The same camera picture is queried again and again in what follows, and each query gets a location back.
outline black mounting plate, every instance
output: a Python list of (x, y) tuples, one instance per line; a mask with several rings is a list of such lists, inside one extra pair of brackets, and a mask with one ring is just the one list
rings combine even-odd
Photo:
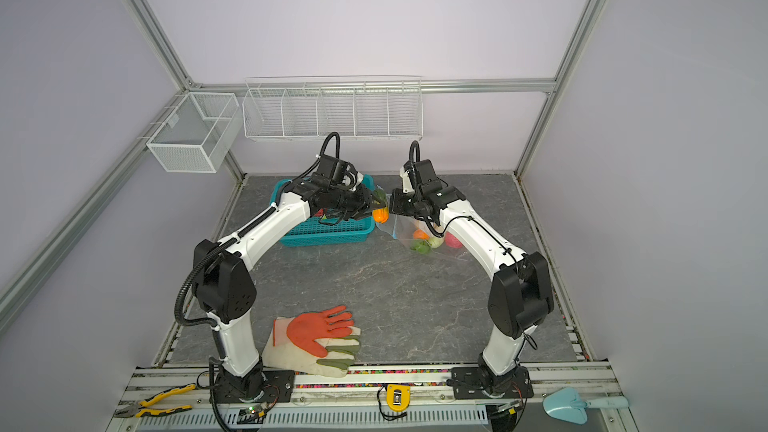
[[(501, 397), (504, 399), (519, 399), (518, 389), (523, 394), (523, 399), (533, 397), (533, 386), (531, 384), (528, 370), (523, 366), (507, 372), (508, 376), (504, 379), (511, 379), (509, 388)], [(453, 380), (453, 397), (457, 399), (491, 399), (483, 391), (482, 376), (480, 367), (454, 367), (451, 369), (451, 379)]]
[[(296, 372), (293, 370), (264, 370), (264, 375), (266, 376), (266, 380), (264, 380), (265, 396), (259, 399), (259, 402), (271, 404), (275, 400), (275, 394), (280, 395), (277, 398), (278, 402), (290, 402), (290, 396), (293, 393), (293, 379), (296, 377)], [(240, 401), (235, 389), (225, 381), (221, 385), (216, 386), (214, 394), (217, 404), (244, 404), (244, 402)]]

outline white mesh basket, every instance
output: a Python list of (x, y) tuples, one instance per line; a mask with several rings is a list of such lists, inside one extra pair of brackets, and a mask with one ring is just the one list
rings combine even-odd
[(245, 135), (253, 140), (317, 139), (330, 132), (352, 139), (420, 139), (419, 81), (330, 84), (248, 83)]
[(168, 172), (216, 172), (242, 127), (233, 93), (189, 92), (147, 141)]

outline tape measure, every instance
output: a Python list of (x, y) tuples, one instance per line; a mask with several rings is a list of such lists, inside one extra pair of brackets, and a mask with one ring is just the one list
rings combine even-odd
[(411, 402), (411, 386), (389, 384), (386, 386), (386, 403), (395, 412), (403, 412)]

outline light blue shovel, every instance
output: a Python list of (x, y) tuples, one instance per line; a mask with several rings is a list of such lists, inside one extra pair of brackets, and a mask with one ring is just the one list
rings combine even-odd
[(587, 423), (586, 409), (626, 409), (629, 402), (625, 397), (601, 397), (582, 400), (574, 388), (558, 390), (544, 399), (544, 410), (552, 418), (565, 420), (574, 424)]

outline table surface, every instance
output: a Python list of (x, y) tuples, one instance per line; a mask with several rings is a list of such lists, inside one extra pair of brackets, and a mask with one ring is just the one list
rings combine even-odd
[[(282, 178), (249, 177), (225, 233), (264, 210)], [(507, 240), (527, 252), (538, 249), (513, 177), (444, 178)], [(388, 192), (401, 186), (398, 176), (374, 180)], [(257, 290), (251, 311), (256, 347), (264, 348), (275, 317), (345, 304), (362, 330), (361, 363), (475, 362), (492, 329), (486, 310), (491, 283), (481, 265), (466, 257), (457, 261), (420, 255), (379, 229), (355, 244), (290, 248), (277, 243), (251, 272)], [(195, 301), (190, 316), (201, 315)], [(534, 338), (538, 350), (526, 346), (523, 362), (576, 361), (557, 306)], [(170, 362), (207, 362), (211, 355), (216, 348), (208, 327), (183, 328)]]

